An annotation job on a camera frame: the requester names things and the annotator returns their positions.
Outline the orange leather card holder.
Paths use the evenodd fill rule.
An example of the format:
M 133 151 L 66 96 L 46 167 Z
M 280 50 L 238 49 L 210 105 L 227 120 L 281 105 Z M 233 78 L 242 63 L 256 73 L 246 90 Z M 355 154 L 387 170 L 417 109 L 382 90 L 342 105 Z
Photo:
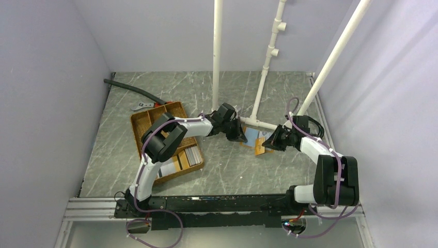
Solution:
M 247 137 L 247 142 L 246 143 L 240 142 L 240 145 L 252 149 L 254 153 L 255 153 L 255 140 L 260 137 L 264 137 L 265 140 L 267 140 L 272 134 L 271 132 L 260 131 L 249 127 L 244 127 L 243 131 L 245 133 L 245 136 Z M 273 150 L 267 148 L 265 150 L 266 153 L 274 152 Z

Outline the gold VIP card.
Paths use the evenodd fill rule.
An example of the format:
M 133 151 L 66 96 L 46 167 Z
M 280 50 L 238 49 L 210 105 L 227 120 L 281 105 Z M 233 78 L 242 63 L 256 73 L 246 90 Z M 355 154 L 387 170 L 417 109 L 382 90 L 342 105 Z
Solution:
M 265 141 L 264 137 L 257 138 L 255 140 L 255 155 L 261 155 L 266 153 L 265 147 L 262 145 Z

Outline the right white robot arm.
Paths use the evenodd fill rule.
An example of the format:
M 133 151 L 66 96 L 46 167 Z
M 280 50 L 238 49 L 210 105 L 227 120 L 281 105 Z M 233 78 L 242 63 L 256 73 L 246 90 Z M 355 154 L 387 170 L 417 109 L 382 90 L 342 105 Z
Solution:
M 335 152 L 322 141 L 324 128 L 309 116 L 293 116 L 292 126 L 279 125 L 262 146 L 278 151 L 293 147 L 315 164 L 310 185 L 293 185 L 292 196 L 285 199 L 285 209 L 298 214 L 305 204 L 356 206 L 359 202 L 357 159 Z

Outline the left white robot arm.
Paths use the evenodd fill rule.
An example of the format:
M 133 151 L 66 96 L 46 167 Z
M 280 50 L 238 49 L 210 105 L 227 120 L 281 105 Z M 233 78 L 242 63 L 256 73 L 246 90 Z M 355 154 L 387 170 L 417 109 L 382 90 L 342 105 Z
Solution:
M 224 133 L 231 142 L 247 142 L 240 117 L 233 106 L 223 103 L 210 114 L 181 118 L 164 112 L 143 134 L 140 165 L 134 182 L 125 192 L 128 210 L 136 217 L 147 213 L 153 184 L 161 166 L 177 153 L 185 138 Z

